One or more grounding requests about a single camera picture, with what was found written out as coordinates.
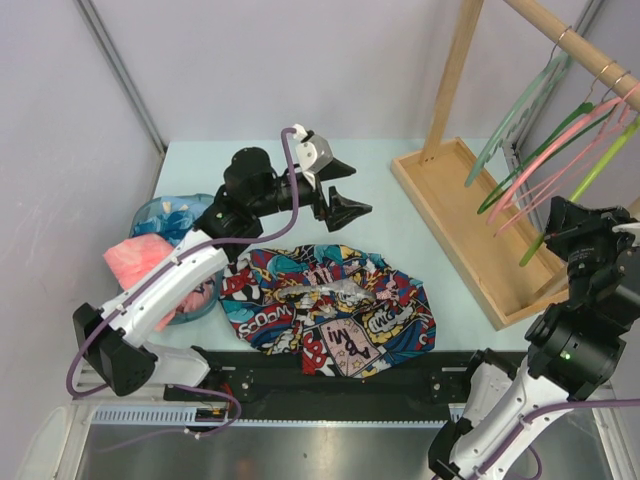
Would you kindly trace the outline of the teal plastic basket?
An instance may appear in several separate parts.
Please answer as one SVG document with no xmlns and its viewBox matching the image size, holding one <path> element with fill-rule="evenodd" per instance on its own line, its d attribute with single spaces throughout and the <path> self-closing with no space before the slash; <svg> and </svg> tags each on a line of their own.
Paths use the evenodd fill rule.
<svg viewBox="0 0 640 480">
<path fill-rule="evenodd" d="M 108 249 L 103 258 L 120 287 L 133 287 L 183 240 L 186 233 L 213 203 L 209 194 L 161 196 L 134 215 L 129 238 Z M 211 312 L 220 296 L 222 273 L 203 281 L 155 327 L 195 321 Z"/>
</svg>

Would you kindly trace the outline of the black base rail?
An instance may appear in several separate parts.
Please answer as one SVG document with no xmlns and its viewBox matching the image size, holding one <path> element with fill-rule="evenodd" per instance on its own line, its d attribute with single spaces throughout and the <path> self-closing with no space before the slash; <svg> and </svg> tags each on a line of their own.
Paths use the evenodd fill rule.
<svg viewBox="0 0 640 480">
<path fill-rule="evenodd" d="M 226 386 L 253 418 L 435 420 L 466 401 L 472 351 L 430 352 L 366 379 L 310 376 L 295 355 L 206 351 L 202 388 Z"/>
</svg>

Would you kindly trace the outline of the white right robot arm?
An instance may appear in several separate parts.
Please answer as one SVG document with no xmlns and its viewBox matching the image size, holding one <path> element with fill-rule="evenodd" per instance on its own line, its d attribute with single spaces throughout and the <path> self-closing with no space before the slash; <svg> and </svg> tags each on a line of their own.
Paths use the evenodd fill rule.
<svg viewBox="0 0 640 480">
<path fill-rule="evenodd" d="M 607 408 L 591 395 L 616 370 L 623 335 L 639 318 L 639 222 L 623 207 L 589 209 L 556 196 L 543 235 L 565 261 L 568 298 L 526 332 L 520 365 L 486 349 L 461 376 L 462 416 L 428 451 L 436 479 L 502 479 L 553 422 Z"/>
</svg>

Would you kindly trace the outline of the light blue garment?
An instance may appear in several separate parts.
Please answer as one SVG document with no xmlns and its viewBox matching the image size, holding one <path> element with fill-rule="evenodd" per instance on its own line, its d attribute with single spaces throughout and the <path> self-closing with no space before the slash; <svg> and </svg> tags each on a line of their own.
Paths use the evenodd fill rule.
<svg viewBox="0 0 640 480">
<path fill-rule="evenodd" d="M 192 228 L 194 216 L 188 209 L 174 210 L 168 203 L 168 212 L 162 201 L 143 205 L 134 215 L 129 237 L 156 234 L 171 246 L 177 246 Z"/>
</svg>

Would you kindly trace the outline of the lime green hanger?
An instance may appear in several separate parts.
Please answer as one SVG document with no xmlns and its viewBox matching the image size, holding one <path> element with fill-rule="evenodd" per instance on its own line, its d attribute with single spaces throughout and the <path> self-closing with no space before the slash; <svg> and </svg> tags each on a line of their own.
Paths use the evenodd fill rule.
<svg viewBox="0 0 640 480">
<path fill-rule="evenodd" d="M 631 140 L 631 138 L 639 131 L 639 116 L 624 129 L 617 139 L 612 143 L 608 150 L 602 155 L 602 157 L 591 168 L 588 174 L 582 179 L 581 183 L 576 187 L 574 192 L 569 196 L 569 200 L 575 202 L 581 198 L 586 190 L 593 184 L 595 179 L 604 171 L 613 158 L 624 148 L 624 146 Z M 528 250 L 524 253 L 519 261 L 519 266 L 526 266 L 532 259 L 537 250 L 541 247 L 544 240 L 544 235 L 539 234 L 534 242 L 529 246 Z"/>
</svg>

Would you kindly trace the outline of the pale green hanger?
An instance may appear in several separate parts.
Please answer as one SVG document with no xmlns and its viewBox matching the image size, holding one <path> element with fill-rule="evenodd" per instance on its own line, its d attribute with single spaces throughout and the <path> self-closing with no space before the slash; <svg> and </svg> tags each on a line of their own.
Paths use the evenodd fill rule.
<svg viewBox="0 0 640 480">
<path fill-rule="evenodd" d="M 559 35 L 545 67 L 528 84 L 489 137 L 465 180 L 465 187 L 471 186 L 485 165 L 502 147 L 503 142 L 521 130 L 522 125 L 537 112 L 551 90 L 562 79 L 567 69 L 569 55 L 564 51 L 557 53 L 557 50 L 561 40 L 570 30 L 571 28 L 567 27 Z"/>
</svg>

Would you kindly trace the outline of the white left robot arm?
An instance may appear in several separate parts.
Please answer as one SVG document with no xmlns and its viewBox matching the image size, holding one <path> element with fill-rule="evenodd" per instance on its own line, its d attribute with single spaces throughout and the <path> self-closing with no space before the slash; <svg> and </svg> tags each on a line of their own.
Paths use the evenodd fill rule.
<svg viewBox="0 0 640 480">
<path fill-rule="evenodd" d="M 314 217 L 336 231 L 371 212 L 370 205 L 327 192 L 328 180 L 355 174 L 326 146 L 307 140 L 284 151 L 286 171 L 277 174 L 259 147 L 237 151 L 223 174 L 213 203 L 178 246 L 134 286 L 98 308 L 82 304 L 73 314 L 78 352 L 66 375 L 74 398 L 83 397 L 74 375 L 81 361 L 118 396 L 147 384 L 187 388 L 197 398 L 214 397 L 220 374 L 196 348 L 152 344 L 148 337 L 160 321 L 196 286 L 221 272 L 251 244 L 264 243 L 261 220 L 310 206 Z"/>
</svg>

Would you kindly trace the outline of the dark green hanger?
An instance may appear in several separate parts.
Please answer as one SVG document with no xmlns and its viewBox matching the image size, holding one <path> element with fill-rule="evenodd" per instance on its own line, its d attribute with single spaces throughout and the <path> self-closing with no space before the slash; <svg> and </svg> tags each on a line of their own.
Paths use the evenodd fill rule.
<svg viewBox="0 0 640 480">
<path fill-rule="evenodd" d="M 478 207 L 476 213 L 483 214 L 491 206 L 493 206 L 505 193 L 507 186 L 512 184 L 528 166 L 540 156 L 550 145 L 552 145 L 562 134 L 572 131 L 572 136 L 562 144 L 559 149 L 562 150 L 565 145 L 577 140 L 582 134 L 587 133 L 591 128 L 607 119 L 615 110 L 613 98 L 606 99 L 599 104 L 589 101 L 582 102 L 576 107 L 560 124 L 550 133 L 550 135 L 531 153 L 524 161 L 522 161 L 514 170 L 506 176 L 497 186 L 487 195 L 484 201 Z M 580 130 L 576 130 L 574 126 L 578 121 L 587 117 L 589 122 Z"/>
</svg>

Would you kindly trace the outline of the wooden hanger rack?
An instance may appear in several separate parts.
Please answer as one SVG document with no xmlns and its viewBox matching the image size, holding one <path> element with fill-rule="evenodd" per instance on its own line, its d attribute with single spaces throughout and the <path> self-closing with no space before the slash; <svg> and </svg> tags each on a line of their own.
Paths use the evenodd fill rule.
<svg viewBox="0 0 640 480">
<path fill-rule="evenodd" d="M 554 46 L 479 153 L 444 133 L 482 5 L 461 4 L 419 151 L 394 159 L 392 172 L 495 329 L 509 327 L 567 296 L 562 262 L 543 245 L 530 217 L 564 186 L 571 200 L 587 190 L 639 129 L 639 81 L 535 1 L 512 8 Z M 606 91 L 586 95 L 528 158 L 503 180 L 487 163 L 518 155 L 531 120 L 568 67 L 580 64 Z"/>
</svg>

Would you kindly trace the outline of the pink shark shorts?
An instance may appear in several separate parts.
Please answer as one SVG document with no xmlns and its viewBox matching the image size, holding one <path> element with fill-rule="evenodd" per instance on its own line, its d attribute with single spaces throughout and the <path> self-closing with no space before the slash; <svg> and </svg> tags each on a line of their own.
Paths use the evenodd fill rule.
<svg viewBox="0 0 640 480">
<path fill-rule="evenodd" d="M 103 258 L 120 287 L 128 290 L 147 275 L 174 247 L 158 234 L 144 234 L 126 239 L 109 248 Z M 198 285 L 180 304 L 170 310 L 155 327 L 157 332 L 169 325 L 189 323 L 209 312 L 215 305 L 215 281 L 208 279 Z"/>
</svg>

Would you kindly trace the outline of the comic print shorts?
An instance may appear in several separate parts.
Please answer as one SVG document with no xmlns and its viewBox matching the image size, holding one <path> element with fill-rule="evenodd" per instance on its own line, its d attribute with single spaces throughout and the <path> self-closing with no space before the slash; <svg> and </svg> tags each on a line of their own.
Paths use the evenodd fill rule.
<svg viewBox="0 0 640 480">
<path fill-rule="evenodd" d="M 306 375 L 365 379 L 435 347 L 423 283 L 346 245 L 251 250 L 224 269 L 220 301 L 238 339 Z"/>
</svg>

